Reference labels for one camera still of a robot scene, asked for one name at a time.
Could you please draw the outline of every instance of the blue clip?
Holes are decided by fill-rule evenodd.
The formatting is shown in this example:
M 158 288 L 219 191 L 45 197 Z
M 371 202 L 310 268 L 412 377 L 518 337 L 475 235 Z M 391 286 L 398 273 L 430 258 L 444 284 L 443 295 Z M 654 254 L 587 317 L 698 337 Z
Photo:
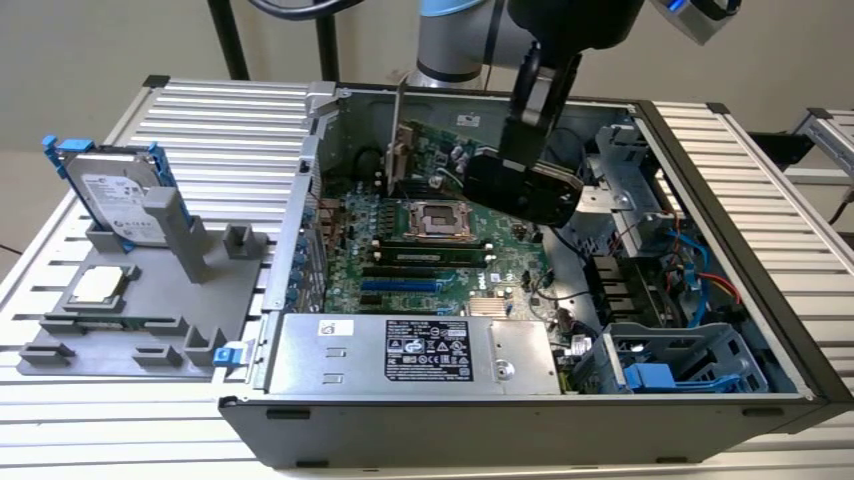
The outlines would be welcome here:
M 666 363 L 635 363 L 623 369 L 626 383 L 633 391 L 667 391 L 677 388 L 670 366 Z
M 220 347 L 214 352 L 214 366 L 235 368 L 243 365 L 243 349 Z
M 85 153 L 93 146 L 95 141 L 89 138 L 67 138 L 56 148 L 65 152 Z

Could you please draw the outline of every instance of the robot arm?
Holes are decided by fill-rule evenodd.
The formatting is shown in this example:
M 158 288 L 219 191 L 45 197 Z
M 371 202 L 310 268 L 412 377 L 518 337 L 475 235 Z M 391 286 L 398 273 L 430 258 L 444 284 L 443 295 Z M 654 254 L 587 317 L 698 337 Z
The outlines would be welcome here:
M 308 20 L 362 0 L 319 0 L 299 8 L 270 0 L 250 2 L 279 18 Z M 650 2 L 699 44 L 741 8 L 741 0 Z M 560 118 L 582 52 L 626 40 L 642 6 L 643 0 L 422 0 L 411 84 L 464 88 L 484 64 L 516 67 L 524 57 L 498 150 L 480 152 L 466 167 L 463 194 L 474 202 L 543 225 L 559 227 L 568 221 L 583 183 L 538 159 Z

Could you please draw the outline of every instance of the gray 3d-printed holder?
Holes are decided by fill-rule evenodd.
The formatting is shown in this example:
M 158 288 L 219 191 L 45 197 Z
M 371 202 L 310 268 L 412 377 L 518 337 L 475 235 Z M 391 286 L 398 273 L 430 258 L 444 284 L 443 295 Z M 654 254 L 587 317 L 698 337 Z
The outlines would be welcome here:
M 214 374 L 216 348 L 238 340 L 243 329 L 267 236 L 252 232 L 248 225 L 230 225 L 220 237 L 204 231 L 198 217 L 187 228 L 183 218 L 175 217 L 174 199 L 180 197 L 160 192 L 152 198 L 160 199 L 164 212 L 172 212 L 160 216 L 170 248 L 137 247 L 125 253 L 115 234 L 89 229 L 96 249 L 87 255 L 56 307 L 45 314 L 33 342 L 21 350 L 17 369 L 23 374 Z M 166 230 L 175 218 L 182 220 L 184 232 L 172 236 L 175 232 Z M 121 266 L 125 272 L 135 272 L 136 278 L 125 279 L 115 309 L 72 311 L 65 307 L 75 286 L 96 266 Z M 191 278 L 203 283 L 194 283 Z

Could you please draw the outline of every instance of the warning label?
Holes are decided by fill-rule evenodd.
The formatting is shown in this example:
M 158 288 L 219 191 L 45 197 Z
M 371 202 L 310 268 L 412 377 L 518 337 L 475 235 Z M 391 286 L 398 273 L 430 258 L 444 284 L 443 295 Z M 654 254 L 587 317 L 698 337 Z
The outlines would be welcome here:
M 388 320 L 386 377 L 394 382 L 471 382 L 468 322 Z

